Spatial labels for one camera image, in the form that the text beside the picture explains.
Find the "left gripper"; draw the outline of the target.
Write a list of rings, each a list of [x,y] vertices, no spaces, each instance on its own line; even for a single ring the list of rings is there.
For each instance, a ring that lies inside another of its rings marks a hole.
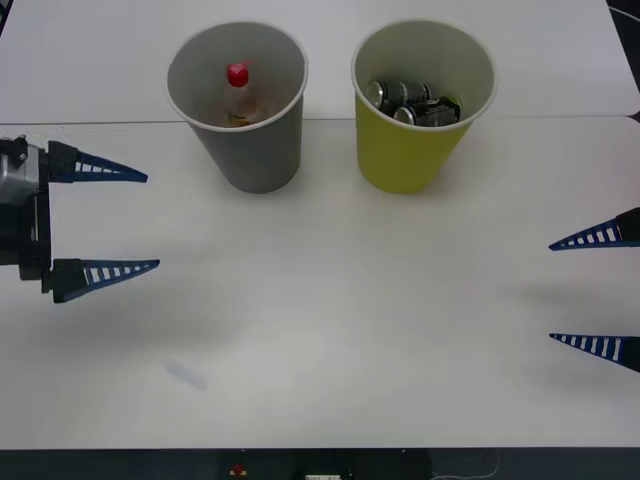
[[[42,292],[51,293],[56,304],[156,269],[158,259],[52,264],[49,181],[146,183],[148,176],[59,141],[48,142],[47,154],[30,153],[17,168],[6,154],[1,157],[1,264],[17,266],[23,281],[41,281]]]

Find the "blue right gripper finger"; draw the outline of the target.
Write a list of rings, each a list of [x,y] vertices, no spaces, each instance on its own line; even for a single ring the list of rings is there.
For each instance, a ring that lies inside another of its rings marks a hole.
[[[593,248],[638,248],[640,208],[596,224],[549,245],[551,251]]]
[[[550,333],[549,337],[576,350],[640,372],[640,338],[638,336]]]

